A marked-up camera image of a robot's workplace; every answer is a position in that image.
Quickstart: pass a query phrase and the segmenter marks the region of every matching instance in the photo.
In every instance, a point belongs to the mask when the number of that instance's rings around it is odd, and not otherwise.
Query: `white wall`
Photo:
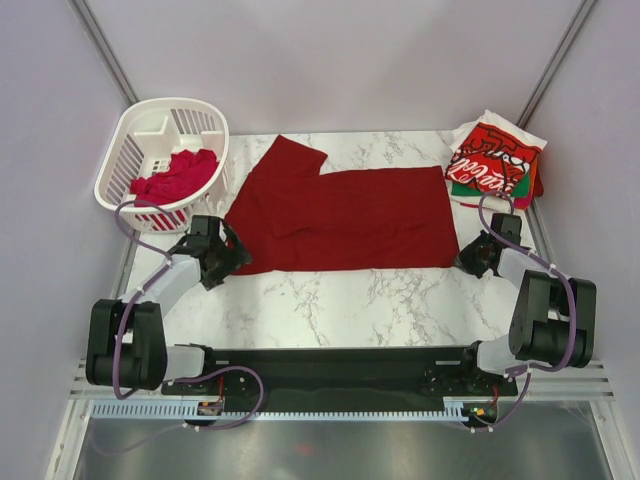
[[[124,104],[65,0],[0,2],[0,478],[42,478],[124,241],[92,185]]]
[[[233,133],[516,120],[578,0],[89,0],[143,99],[191,96]]]
[[[640,458],[640,4],[599,2],[530,130],[563,270],[598,286],[597,353]]]

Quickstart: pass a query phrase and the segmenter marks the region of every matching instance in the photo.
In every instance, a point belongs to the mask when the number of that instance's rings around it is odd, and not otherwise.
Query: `marble surface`
[[[287,135],[326,152],[322,173],[384,167],[446,166],[449,132]],[[231,186],[226,213],[247,174],[274,135],[231,138]],[[462,247],[481,230],[475,209],[452,202]],[[524,245],[533,246],[526,220]],[[144,234],[162,248],[179,235]],[[129,279],[136,287],[158,266],[157,254],[138,248]],[[354,272],[271,272],[228,278],[206,292],[187,292],[165,314],[167,344],[214,348],[464,345],[508,331],[517,290],[489,273],[481,280],[457,269]]]

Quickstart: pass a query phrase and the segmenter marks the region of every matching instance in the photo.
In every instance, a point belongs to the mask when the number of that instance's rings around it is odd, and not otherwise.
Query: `green fabric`
[[[526,196],[529,195],[530,188],[531,176],[527,173],[511,192],[511,198],[526,198]],[[482,193],[483,192],[456,182],[453,182],[453,189],[451,190],[451,195],[458,195],[460,197],[480,197]]]

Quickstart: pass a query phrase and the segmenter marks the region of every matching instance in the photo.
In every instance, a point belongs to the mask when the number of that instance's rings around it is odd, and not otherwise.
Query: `dark red cloth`
[[[533,196],[541,197],[544,195],[544,185],[542,184],[542,178],[540,177],[540,162],[538,162],[538,169],[536,170],[536,179],[533,184]]]
[[[237,275],[453,264],[440,167],[319,175],[325,159],[278,137],[249,174],[226,216],[253,256]]]
[[[136,200],[147,200],[156,205],[183,200],[196,193],[211,179],[218,168],[218,159],[211,150],[198,153],[184,150],[171,155],[169,170],[149,178],[136,178],[131,182],[131,193]]]

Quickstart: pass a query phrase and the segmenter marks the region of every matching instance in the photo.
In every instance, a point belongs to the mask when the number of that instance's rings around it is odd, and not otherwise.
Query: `red cloth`
[[[253,256],[237,275],[453,264],[458,240],[439,167],[319,175],[326,157],[276,138],[226,216]]]
[[[542,184],[542,178],[540,177],[540,168],[536,170],[536,179],[533,184],[533,196],[541,197],[544,195],[544,185]]]
[[[218,159],[211,150],[198,153],[184,150],[171,155],[168,171],[133,180],[131,193],[137,195],[136,200],[147,200],[156,205],[177,202],[204,187],[217,168]]]
[[[541,151],[495,125],[478,122],[451,159],[446,177],[480,192],[511,193]]]

